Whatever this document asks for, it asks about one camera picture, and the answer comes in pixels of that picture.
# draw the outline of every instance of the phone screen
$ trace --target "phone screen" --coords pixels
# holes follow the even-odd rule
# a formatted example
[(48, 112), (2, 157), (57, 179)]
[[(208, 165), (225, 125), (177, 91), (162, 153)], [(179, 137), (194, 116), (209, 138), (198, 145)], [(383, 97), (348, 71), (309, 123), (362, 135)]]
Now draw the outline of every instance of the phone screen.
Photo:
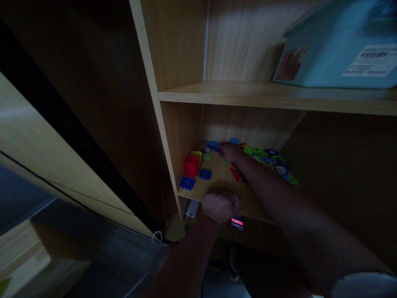
[(239, 231), (243, 231), (244, 230), (244, 217), (240, 214), (236, 214), (236, 216), (234, 216), (232, 218), (232, 220), (230, 221), (230, 225)]

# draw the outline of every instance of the power strip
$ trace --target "power strip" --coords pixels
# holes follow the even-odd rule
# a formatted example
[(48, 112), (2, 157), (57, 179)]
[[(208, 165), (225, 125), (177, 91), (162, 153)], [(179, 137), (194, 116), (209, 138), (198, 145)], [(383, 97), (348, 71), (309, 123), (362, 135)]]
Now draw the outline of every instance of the power strip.
[(199, 209), (200, 202), (190, 200), (189, 205), (186, 210), (186, 216), (191, 218), (196, 218), (197, 210)]

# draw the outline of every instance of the hand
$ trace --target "hand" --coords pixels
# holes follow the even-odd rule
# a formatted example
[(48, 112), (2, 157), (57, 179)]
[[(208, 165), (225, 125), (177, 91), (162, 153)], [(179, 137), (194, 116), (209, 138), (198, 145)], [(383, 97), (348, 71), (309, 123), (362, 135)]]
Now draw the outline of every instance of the hand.
[(223, 158), (229, 162), (235, 162), (243, 154), (243, 151), (237, 145), (231, 143), (223, 143), (218, 147), (222, 150)]
[(231, 190), (225, 188), (212, 188), (203, 198), (203, 214), (223, 224), (231, 219), (239, 210), (241, 201)]

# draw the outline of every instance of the barcode label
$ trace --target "barcode label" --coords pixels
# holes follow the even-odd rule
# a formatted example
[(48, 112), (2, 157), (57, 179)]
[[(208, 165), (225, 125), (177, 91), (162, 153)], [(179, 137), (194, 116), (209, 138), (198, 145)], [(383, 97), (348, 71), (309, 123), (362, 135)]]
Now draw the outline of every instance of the barcode label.
[(362, 53), (360, 57), (364, 58), (378, 58), (387, 56), (388, 52), (379, 52), (379, 53)]
[(397, 44), (365, 46), (343, 77), (385, 77), (397, 66)]

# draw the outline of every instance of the shelf board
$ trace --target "shelf board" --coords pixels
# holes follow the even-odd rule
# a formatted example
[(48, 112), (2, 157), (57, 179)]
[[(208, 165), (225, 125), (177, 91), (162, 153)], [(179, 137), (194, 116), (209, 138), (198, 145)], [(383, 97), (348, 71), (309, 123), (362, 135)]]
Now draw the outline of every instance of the shelf board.
[(303, 88), (272, 82), (199, 82), (159, 92), (160, 101), (397, 115), (397, 88)]
[(209, 188), (225, 187), (233, 190), (241, 200), (240, 214), (273, 224), (251, 186), (242, 180), (236, 182), (230, 170), (230, 164), (221, 159), (218, 153), (211, 152), (211, 160), (203, 160), (201, 168), (208, 168), (212, 171), (211, 179), (206, 181), (196, 177), (193, 189), (188, 191), (180, 187), (178, 195), (201, 202)]

